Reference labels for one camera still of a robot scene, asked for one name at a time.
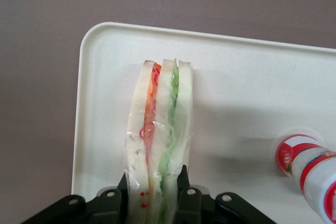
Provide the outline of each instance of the plastic tray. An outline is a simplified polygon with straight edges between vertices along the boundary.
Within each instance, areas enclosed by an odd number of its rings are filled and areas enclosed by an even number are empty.
[[[123,174],[131,100],[144,60],[189,61],[194,131],[189,178],[239,194],[275,222],[323,223],[274,161],[287,133],[336,150],[336,50],[117,23],[80,48],[72,193],[92,199]]]

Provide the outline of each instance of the sandwich half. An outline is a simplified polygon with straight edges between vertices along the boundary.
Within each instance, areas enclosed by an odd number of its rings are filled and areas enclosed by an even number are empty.
[[[189,63],[144,63],[132,100],[125,146],[128,223],[172,223],[177,177],[188,161],[192,105]]]

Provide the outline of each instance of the table surface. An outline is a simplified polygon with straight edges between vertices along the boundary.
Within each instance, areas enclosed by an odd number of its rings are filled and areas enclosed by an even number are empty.
[[[0,223],[70,194],[79,47],[106,21],[336,48],[336,0],[0,0]]]

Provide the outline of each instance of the plastic bottle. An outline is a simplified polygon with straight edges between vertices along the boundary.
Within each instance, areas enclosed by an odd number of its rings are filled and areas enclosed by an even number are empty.
[[[297,134],[281,142],[276,162],[323,221],[336,224],[336,152],[311,136]]]

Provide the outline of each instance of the green filling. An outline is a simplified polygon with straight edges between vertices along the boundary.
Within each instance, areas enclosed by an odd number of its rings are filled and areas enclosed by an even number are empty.
[[[177,67],[177,64],[175,62],[175,67],[173,70],[173,75],[172,75],[172,81],[171,81],[171,100],[172,100],[172,105],[168,110],[168,124],[170,125],[170,135],[167,141],[167,151],[162,155],[159,163],[159,172],[162,175],[162,180],[161,180],[161,192],[162,192],[162,204],[160,208],[160,215],[159,215],[159,223],[164,223],[164,215],[168,207],[169,203],[169,190],[166,188],[166,179],[167,176],[169,175],[169,164],[171,162],[171,156],[172,152],[175,149],[176,145],[176,137],[175,137],[175,131],[174,131],[174,113],[175,113],[175,107],[176,107],[176,100],[178,96],[178,75],[179,75],[179,68]]]

